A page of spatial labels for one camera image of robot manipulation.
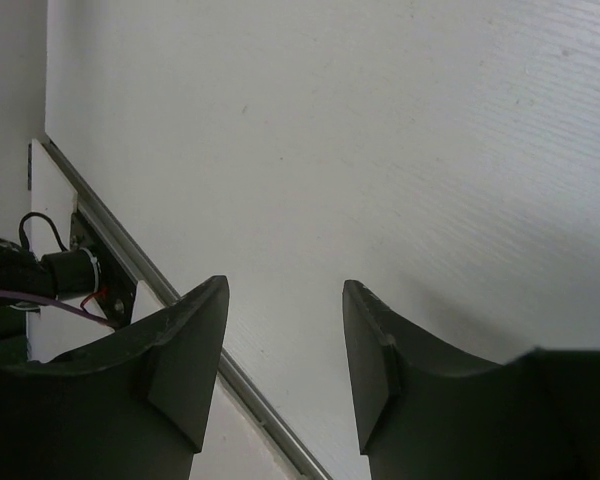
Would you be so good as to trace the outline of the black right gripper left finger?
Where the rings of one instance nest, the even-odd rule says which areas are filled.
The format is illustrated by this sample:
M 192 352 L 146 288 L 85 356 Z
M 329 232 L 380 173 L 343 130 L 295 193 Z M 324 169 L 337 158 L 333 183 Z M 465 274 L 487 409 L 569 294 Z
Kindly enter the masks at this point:
M 0 479 L 186 479 L 202 450 L 225 276 L 53 360 L 0 363 Z

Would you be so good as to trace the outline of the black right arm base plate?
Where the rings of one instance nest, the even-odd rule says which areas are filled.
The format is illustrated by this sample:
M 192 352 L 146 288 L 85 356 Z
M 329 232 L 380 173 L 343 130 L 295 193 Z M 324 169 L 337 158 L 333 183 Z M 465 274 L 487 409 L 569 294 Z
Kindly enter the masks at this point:
M 106 318 L 114 329 L 128 326 L 132 321 L 136 282 L 80 211 L 71 218 L 70 243 L 73 249 L 89 250 L 99 262 L 97 289 L 81 301 L 80 308 L 85 312 L 99 309 L 98 315 Z

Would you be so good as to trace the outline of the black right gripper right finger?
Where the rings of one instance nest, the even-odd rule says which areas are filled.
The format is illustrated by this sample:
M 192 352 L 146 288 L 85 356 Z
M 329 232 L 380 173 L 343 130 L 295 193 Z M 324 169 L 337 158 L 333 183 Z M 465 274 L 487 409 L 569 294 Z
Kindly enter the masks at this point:
M 600 351 L 465 352 L 343 287 L 361 453 L 376 479 L 600 479 Z

